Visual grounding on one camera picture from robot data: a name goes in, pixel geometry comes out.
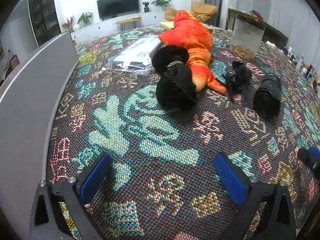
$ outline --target patterned tablecloth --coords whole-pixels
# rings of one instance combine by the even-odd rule
[[[187,113],[164,112],[155,98],[159,76],[102,71],[108,59],[138,38],[163,30],[137,29],[76,46],[79,64],[64,91],[48,152],[47,179],[53,183],[79,174],[102,150],[113,159],[93,201],[86,205],[93,221],[112,239],[217,239],[236,214],[213,168],[225,152],[248,176],[287,182],[297,232],[318,198],[318,181],[297,158],[300,147],[320,146],[319,100],[284,56],[261,44],[252,70],[247,107],[241,96],[210,89],[200,93]],[[212,33],[210,65],[215,76],[231,69],[232,33]],[[281,112],[274,125],[252,110],[254,90],[265,73],[281,77]],[[70,230],[81,236],[66,205],[60,204]],[[259,223],[263,204],[247,237]]]

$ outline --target plastic container with brown contents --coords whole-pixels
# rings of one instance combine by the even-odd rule
[[[246,60],[255,58],[265,31],[265,26],[259,21],[238,16],[230,43],[234,54]]]

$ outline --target tan leather chair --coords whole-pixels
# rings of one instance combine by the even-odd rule
[[[176,15],[176,13],[177,13],[177,10],[176,10],[176,9],[173,9],[173,8],[171,8],[171,7],[168,7],[168,8],[165,10],[165,12],[164,12],[164,18],[165,18],[167,21],[171,22],[171,21],[174,20],[174,17],[175,17],[175,15]]]
[[[207,21],[212,15],[215,14],[218,7],[211,4],[205,4],[202,2],[193,2],[191,5],[191,15],[198,19],[199,22],[204,23]]]

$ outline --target orange fish plush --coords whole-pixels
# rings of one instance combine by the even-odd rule
[[[188,51],[187,65],[191,69],[196,92],[202,90],[205,85],[222,94],[227,92],[208,68],[212,37],[207,28],[197,19],[184,10],[178,11],[174,17],[174,28],[161,33],[159,39],[166,45],[184,47]]]

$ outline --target silver screw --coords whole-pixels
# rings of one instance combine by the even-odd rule
[[[285,182],[284,180],[279,181],[279,184],[280,184],[281,186],[285,186],[285,185],[287,185],[287,184],[286,184],[286,182]]]
[[[250,180],[252,183],[258,182],[258,179],[257,179],[256,176],[251,176],[251,177],[249,177],[249,180]]]
[[[68,182],[74,183],[76,180],[77,180],[77,178],[75,176],[71,176],[71,177],[69,177]]]
[[[39,183],[40,187],[43,187],[45,184],[47,184],[47,182],[45,180],[41,180]]]

